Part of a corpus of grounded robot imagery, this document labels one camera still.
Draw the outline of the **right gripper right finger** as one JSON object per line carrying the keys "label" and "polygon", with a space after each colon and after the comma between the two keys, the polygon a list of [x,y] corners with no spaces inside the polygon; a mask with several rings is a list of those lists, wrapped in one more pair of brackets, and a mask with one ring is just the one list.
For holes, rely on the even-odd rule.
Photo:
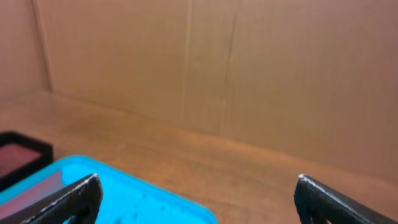
{"label": "right gripper right finger", "polygon": [[298,177],[294,204],[302,224],[397,224],[305,174]]}

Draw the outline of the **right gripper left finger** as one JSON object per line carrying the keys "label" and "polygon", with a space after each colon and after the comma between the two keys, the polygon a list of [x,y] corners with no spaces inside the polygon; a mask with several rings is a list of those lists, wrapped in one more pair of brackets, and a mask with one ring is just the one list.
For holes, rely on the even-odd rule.
{"label": "right gripper left finger", "polygon": [[90,174],[1,219],[1,224],[94,224],[102,199],[100,178]]}

